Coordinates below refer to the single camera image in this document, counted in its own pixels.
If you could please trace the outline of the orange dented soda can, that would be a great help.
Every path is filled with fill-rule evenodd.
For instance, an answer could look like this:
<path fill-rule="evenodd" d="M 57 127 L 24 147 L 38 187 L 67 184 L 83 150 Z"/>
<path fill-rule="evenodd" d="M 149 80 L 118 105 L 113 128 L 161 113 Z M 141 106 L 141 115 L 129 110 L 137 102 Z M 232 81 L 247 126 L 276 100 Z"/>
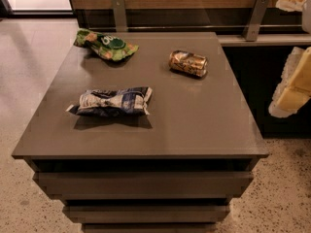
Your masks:
<path fill-rule="evenodd" d="M 208 59 L 205 56 L 183 50 L 174 50 L 169 56 L 169 67 L 199 78 L 207 74 Z"/>

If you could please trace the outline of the grey drawer cabinet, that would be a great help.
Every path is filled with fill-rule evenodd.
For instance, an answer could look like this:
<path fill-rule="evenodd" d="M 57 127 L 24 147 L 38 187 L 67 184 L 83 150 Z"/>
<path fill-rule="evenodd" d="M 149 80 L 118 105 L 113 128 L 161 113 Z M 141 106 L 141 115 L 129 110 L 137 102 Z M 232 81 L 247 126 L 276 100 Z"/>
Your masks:
<path fill-rule="evenodd" d="M 123 63 L 72 48 L 13 156 L 85 233 L 207 233 L 243 194 L 267 151 L 213 33 L 128 33 Z M 199 78 L 169 67 L 174 50 L 208 59 Z M 89 89 L 148 86 L 145 116 L 67 112 Z"/>

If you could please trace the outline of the green snack bag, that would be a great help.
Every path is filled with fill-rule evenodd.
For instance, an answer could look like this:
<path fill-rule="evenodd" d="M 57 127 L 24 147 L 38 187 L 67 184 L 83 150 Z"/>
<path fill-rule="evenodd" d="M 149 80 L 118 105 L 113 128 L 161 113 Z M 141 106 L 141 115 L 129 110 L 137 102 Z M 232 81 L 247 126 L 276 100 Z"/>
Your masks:
<path fill-rule="evenodd" d="M 132 45 L 123 39 L 100 32 L 80 28 L 74 42 L 76 47 L 93 50 L 100 58 L 115 62 L 122 61 L 138 51 L 138 45 Z"/>

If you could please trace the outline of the blue white chip bag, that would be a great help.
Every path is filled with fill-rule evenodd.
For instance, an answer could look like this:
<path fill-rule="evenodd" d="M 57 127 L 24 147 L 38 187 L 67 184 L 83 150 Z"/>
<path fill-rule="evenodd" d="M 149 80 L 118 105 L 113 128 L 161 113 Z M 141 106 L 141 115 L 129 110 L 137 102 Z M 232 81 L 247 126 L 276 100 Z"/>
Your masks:
<path fill-rule="evenodd" d="M 150 87 L 132 87 L 121 90 L 87 90 L 78 105 L 70 105 L 67 112 L 76 116 L 123 117 L 144 116 L 149 112 Z"/>

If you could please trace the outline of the right metal wall bracket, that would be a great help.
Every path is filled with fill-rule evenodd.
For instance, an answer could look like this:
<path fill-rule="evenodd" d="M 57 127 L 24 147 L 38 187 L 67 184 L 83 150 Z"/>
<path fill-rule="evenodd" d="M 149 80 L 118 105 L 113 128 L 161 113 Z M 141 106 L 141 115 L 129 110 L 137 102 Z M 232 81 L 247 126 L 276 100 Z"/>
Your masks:
<path fill-rule="evenodd" d="M 242 36 L 247 42 L 255 42 L 259 35 L 261 22 L 270 0 L 256 0 Z"/>

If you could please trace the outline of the metal wall bracket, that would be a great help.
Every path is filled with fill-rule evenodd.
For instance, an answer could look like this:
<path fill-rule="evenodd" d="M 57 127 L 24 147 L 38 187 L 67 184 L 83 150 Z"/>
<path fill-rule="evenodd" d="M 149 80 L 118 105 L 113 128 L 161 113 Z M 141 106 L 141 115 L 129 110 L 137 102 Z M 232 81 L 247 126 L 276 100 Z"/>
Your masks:
<path fill-rule="evenodd" d="M 126 32 L 128 28 L 127 28 L 125 1 L 124 0 L 111 0 L 111 1 L 116 31 Z"/>
<path fill-rule="evenodd" d="M 270 0 L 256 0 L 242 36 L 247 42 L 255 42 L 259 35 L 261 22 Z"/>

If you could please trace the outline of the left metal wall bracket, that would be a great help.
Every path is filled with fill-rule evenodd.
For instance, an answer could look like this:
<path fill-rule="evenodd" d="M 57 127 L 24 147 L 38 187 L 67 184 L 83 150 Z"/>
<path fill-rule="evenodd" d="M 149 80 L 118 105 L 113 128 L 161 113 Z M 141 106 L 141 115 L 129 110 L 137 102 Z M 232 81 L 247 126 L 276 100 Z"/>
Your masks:
<path fill-rule="evenodd" d="M 116 31 L 126 32 L 128 28 L 127 28 L 125 1 L 124 0 L 111 0 L 111 1 Z"/>

